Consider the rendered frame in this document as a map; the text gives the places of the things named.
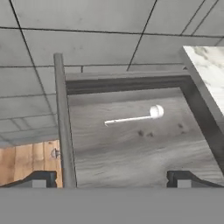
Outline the grey wooden open drawer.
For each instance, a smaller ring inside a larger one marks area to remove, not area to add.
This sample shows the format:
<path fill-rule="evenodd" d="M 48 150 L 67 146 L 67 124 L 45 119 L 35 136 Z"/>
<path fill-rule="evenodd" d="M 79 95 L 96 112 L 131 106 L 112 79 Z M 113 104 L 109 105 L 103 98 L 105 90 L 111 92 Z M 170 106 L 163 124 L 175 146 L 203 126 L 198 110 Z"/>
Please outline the grey wooden open drawer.
<path fill-rule="evenodd" d="M 189 73 L 69 73 L 66 91 L 80 187 L 164 187 L 168 171 L 224 185 L 224 134 Z"/>

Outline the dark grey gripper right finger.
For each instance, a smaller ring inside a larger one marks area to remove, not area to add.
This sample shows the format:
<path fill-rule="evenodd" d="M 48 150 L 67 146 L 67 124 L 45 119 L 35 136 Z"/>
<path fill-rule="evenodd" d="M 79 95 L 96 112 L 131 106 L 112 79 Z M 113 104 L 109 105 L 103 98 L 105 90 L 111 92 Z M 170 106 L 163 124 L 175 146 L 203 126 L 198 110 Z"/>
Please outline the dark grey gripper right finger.
<path fill-rule="evenodd" d="M 168 171 L 166 177 L 168 180 L 166 186 L 169 188 L 223 188 L 223 185 L 198 178 L 190 171 Z"/>

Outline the white ladle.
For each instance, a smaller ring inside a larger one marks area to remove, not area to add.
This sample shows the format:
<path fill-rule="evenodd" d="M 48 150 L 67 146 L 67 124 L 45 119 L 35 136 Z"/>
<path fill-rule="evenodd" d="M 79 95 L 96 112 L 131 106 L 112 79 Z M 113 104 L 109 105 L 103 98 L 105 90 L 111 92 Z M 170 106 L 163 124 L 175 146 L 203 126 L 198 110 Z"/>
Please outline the white ladle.
<path fill-rule="evenodd" d="M 139 117 L 130 117 L 130 118 L 122 118 L 122 119 L 115 119 L 115 120 L 108 120 L 105 121 L 104 124 L 106 126 L 114 123 L 126 123 L 126 122 L 135 122 L 135 121 L 142 121 L 142 120 L 150 120 L 150 119 L 158 119 L 164 115 L 165 111 L 164 108 L 160 105 L 152 106 L 149 110 L 149 114 L 145 116 Z"/>

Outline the light wooden cabinet front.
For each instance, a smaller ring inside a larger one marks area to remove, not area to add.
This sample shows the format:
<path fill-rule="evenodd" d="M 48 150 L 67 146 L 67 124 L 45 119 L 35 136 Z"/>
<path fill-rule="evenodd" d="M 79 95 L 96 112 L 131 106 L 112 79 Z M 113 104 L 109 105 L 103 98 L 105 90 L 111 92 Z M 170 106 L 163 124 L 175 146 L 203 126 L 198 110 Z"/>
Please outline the light wooden cabinet front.
<path fill-rule="evenodd" d="M 62 187 L 60 157 L 51 151 L 60 150 L 58 140 L 0 148 L 0 186 L 25 178 L 34 171 L 56 171 L 56 183 Z"/>

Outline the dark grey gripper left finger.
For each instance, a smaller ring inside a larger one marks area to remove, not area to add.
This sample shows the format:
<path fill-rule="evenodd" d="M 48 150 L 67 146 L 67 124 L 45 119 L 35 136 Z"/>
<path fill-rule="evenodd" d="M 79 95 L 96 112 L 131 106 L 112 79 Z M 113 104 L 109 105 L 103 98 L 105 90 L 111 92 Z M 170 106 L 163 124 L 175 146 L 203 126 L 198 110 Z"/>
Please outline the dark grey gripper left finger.
<path fill-rule="evenodd" d="M 27 177 L 2 185 L 2 188 L 24 187 L 24 188 L 56 188 L 56 171 L 34 171 Z"/>

